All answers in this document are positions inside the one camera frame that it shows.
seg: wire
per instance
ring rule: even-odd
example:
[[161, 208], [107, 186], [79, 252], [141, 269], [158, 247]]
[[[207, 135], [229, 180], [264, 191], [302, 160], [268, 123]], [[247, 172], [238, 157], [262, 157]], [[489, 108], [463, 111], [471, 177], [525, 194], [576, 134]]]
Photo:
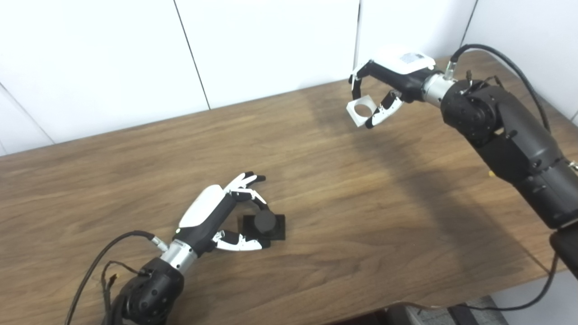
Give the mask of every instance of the wire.
[[74, 298], [72, 299], [71, 307], [68, 310], [68, 314], [66, 316], [66, 319], [64, 320], [64, 325], [70, 325], [70, 323], [72, 321], [72, 315], [74, 314], [74, 311], [76, 309], [76, 305], [78, 304], [78, 300], [80, 300], [80, 294], [82, 293], [82, 290], [84, 290], [84, 287], [86, 286], [86, 283], [88, 282], [88, 279], [90, 278], [90, 275], [92, 274], [94, 269], [96, 269], [98, 262], [100, 262], [100, 260], [104, 256], [104, 254], [106, 254], [106, 252], [108, 252], [108, 250], [112, 246], [114, 246], [116, 243], [120, 242], [124, 238], [131, 237], [131, 236], [145, 237], [150, 241], [153, 240], [153, 238], [155, 237], [150, 232], [141, 231], [141, 230], [133, 230], [133, 231], [126, 232], [125, 234], [118, 236], [117, 238], [113, 239], [108, 245], [106, 245], [101, 250], [101, 252], [98, 253], [97, 257], [94, 259], [94, 261], [92, 262], [92, 264], [88, 268], [88, 271], [86, 271], [84, 278], [80, 282], [80, 286], [78, 287], [78, 290], [76, 290], [76, 294], [75, 294]]
[[502, 52], [496, 50], [493, 47], [489, 47], [487, 45], [482, 45], [482, 44], [466, 44], [466, 45], [460, 47], [454, 53], [454, 55], [451, 56], [450, 62], [457, 63], [460, 55], [462, 55], [464, 52], [466, 52], [469, 49], [479, 49], [479, 50], [488, 51], [488, 52], [496, 55], [500, 59], [502, 59], [512, 70], [515, 71], [515, 73], [518, 75], [518, 77], [520, 77], [520, 79], [522, 80], [522, 82], [524, 83], [526, 88], [528, 89], [528, 92], [530, 93], [530, 96], [532, 96], [534, 103], [536, 103], [536, 107], [538, 108], [538, 112], [540, 113], [540, 118], [542, 119], [542, 124], [544, 125], [544, 128], [546, 130], [548, 130], [548, 132], [550, 132], [550, 123], [548, 122], [548, 117], [546, 116], [546, 111], [544, 110], [544, 107], [540, 103], [540, 99], [538, 99], [538, 95], [536, 94], [534, 87], [532, 87], [532, 84], [530, 84], [530, 81], [528, 80], [528, 78], [526, 78], [526, 76], [524, 75], [522, 70], [520, 70], [520, 68]]
[[542, 288], [542, 291], [540, 291], [540, 293], [538, 294], [538, 296], [536, 296], [536, 298], [534, 298], [533, 300], [531, 300], [530, 302], [523, 304], [523, 305], [519, 305], [519, 306], [514, 306], [514, 307], [506, 307], [506, 308], [499, 308], [499, 307], [474, 307], [474, 306], [468, 306], [466, 304], [459, 304], [458, 306], [460, 307], [466, 307], [469, 309], [474, 309], [477, 311], [498, 311], [498, 312], [512, 312], [512, 311], [520, 311], [522, 309], [526, 309], [528, 307], [534, 306], [535, 304], [537, 304], [540, 300], [542, 300], [542, 298], [544, 298], [544, 296], [546, 295], [546, 293], [548, 292], [548, 289], [550, 289], [550, 286], [552, 285], [552, 281], [554, 280], [554, 275], [556, 274], [556, 267], [558, 266], [558, 260], [560, 258], [558, 257], [558, 254], [554, 255], [554, 259], [552, 260], [552, 267], [550, 268], [550, 274], [548, 275], [548, 280], [546, 280], [546, 283], [544, 284], [544, 287]]
[[117, 279], [117, 275], [114, 274], [113, 276], [110, 277], [109, 282], [106, 283], [106, 270], [109, 268], [109, 266], [111, 266], [112, 264], [117, 264], [120, 265], [122, 267], [124, 267], [127, 271], [134, 273], [134, 274], [139, 274], [139, 272], [133, 268], [131, 268], [130, 266], [122, 263], [122, 262], [118, 262], [118, 261], [108, 261], [108, 263], [106, 263], [105, 267], [102, 269], [102, 273], [101, 273], [101, 286], [102, 286], [102, 296], [105, 302], [105, 321], [104, 321], [104, 325], [108, 325], [109, 321], [110, 321], [110, 288], [112, 287], [112, 285], [114, 284], [114, 281], [116, 281]]

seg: label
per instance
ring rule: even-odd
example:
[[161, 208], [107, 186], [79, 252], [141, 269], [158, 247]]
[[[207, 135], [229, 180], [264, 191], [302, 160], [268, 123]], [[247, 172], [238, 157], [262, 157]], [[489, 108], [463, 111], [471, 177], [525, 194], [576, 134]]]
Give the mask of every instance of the label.
[[402, 60], [405, 64], [410, 64], [423, 58], [424, 56], [419, 53], [406, 53], [402, 55], [399, 59]]

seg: cable connector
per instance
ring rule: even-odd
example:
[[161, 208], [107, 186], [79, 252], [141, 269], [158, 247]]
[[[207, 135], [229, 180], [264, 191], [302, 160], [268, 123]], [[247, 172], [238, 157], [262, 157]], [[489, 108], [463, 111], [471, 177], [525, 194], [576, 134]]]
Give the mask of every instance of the cable connector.
[[155, 244], [157, 248], [159, 248], [163, 253], [169, 250], [169, 246], [157, 236], [151, 239], [151, 242]]
[[575, 161], [568, 161], [568, 167], [574, 169], [575, 172], [578, 172], [578, 163]]
[[448, 62], [447, 63], [447, 68], [446, 68], [446, 73], [443, 75], [443, 78], [445, 80], [453, 80], [454, 79], [454, 72], [455, 72], [455, 68], [458, 65], [458, 62]]

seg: wooden table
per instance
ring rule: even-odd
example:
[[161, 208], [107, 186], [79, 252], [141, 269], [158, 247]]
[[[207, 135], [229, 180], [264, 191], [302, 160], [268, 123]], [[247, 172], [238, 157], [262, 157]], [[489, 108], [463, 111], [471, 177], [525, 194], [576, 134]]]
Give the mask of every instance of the wooden table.
[[[457, 76], [467, 69], [499, 75], [535, 110], [489, 55], [464, 55]], [[388, 87], [368, 78], [363, 91], [381, 100]], [[203, 188], [247, 170], [267, 176], [254, 188], [286, 214], [287, 240], [204, 255], [170, 324], [323, 324], [396, 302], [453, 305], [545, 276], [549, 230], [437, 108], [406, 105], [366, 130], [345, 111], [349, 100], [343, 81], [0, 158], [0, 324], [60, 323], [112, 238], [142, 229], [170, 240]], [[578, 129], [548, 113], [578, 158]], [[129, 239], [105, 259], [138, 268], [155, 255]], [[131, 276], [114, 271], [118, 290]], [[99, 274], [74, 324], [102, 319]]]

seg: robotic arm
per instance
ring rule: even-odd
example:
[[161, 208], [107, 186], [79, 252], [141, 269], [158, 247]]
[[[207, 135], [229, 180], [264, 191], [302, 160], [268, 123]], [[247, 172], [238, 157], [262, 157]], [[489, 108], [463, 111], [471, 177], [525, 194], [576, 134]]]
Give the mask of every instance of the robotic arm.
[[183, 291], [185, 272], [204, 253], [214, 248], [244, 251], [270, 247], [271, 242], [266, 238], [218, 230], [237, 202], [252, 200], [261, 212], [267, 212], [265, 216], [272, 215], [265, 200], [249, 188], [263, 180], [264, 176], [246, 172], [225, 188], [214, 184], [204, 189], [179, 222], [170, 245], [157, 237], [153, 239], [163, 254], [140, 269], [121, 289], [110, 308], [105, 306], [108, 312], [102, 323], [120, 325], [126, 319], [142, 325], [165, 324], [173, 303]]
[[[349, 79], [353, 101], [347, 111], [358, 127], [365, 124], [372, 128], [403, 102], [421, 101], [438, 107], [443, 121], [468, 140], [494, 174], [514, 186], [544, 223], [557, 230], [550, 242], [578, 278], [576, 164], [564, 157], [548, 130], [502, 87], [497, 77], [498, 86], [490, 85], [489, 79], [473, 80], [470, 72], [465, 80], [453, 78], [459, 55], [471, 47], [487, 48], [464, 46], [445, 72], [436, 70], [433, 59], [423, 53], [400, 46], [383, 49], [377, 59], [353, 71]], [[361, 80], [366, 76], [394, 88], [380, 106], [369, 96], [361, 97]], [[357, 115], [356, 105], [368, 106], [373, 115]]]

